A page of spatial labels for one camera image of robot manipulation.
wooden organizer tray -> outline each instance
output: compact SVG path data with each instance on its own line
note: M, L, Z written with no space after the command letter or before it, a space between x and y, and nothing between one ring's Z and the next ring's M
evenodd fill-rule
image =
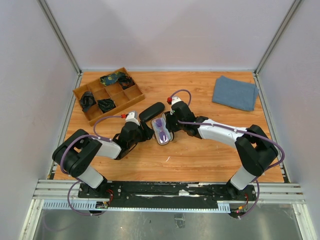
M127 76L130 76L124 67L112 73L116 72L122 72ZM103 117L112 116L145 99L145 95L142 93L137 83L134 80L133 82L133 86L123 90L118 82L109 86L104 86L100 83L100 78L98 78L73 90L73 94L80 106L80 99L82 95L87 91L93 93L94 99L97 103L90 107L87 112L84 112L90 126L93 126L96 121ZM112 99L114 101L115 108L103 113L98 106L98 100L102 99Z

white wall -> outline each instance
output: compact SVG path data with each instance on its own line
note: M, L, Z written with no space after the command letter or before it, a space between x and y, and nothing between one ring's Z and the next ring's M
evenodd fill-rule
M82 69L253 70L293 0L47 0Z
M0 239L16 240L77 75L36 0L0 1L0 33Z
M261 74L286 166L320 236L320 1L304 1Z

eyeglasses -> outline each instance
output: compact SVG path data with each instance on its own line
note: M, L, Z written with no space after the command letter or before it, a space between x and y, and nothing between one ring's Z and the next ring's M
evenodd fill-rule
M171 139L169 131L166 129L166 122L163 117L155 118L151 121L156 140L160 145L167 144Z

blue folded towel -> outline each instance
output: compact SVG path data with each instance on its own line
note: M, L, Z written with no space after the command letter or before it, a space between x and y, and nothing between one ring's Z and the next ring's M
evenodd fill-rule
M244 111L255 109L259 90L255 84L219 77L214 86L212 102Z

wooden table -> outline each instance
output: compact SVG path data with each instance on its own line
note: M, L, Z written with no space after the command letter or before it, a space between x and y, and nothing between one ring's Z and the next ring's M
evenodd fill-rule
M81 84L91 82L108 72L85 72ZM251 72L130 72L145 94L145 100L127 108L124 112L136 110L141 113L156 102L170 106L167 98L178 89L188 89L192 93L190 109L196 116L206 116L219 123L250 127L259 125L268 136L269 130L259 98L252 112L234 109L212 102L216 79L227 78L254 83ZM188 94L178 93L185 102ZM113 137L123 127L124 119L111 118L99 123L97 132ZM66 138L76 130L84 129L93 134L78 102L75 103ZM209 139L190 137L185 132L175 134L174 141L159 145L155 139L139 143L135 149L121 160L95 157L91 165L112 181L179 181L179 182L227 182L239 169L241 161L234 148ZM54 179L72 179L57 168ZM259 178L261 182L283 182L280 168L274 167Z

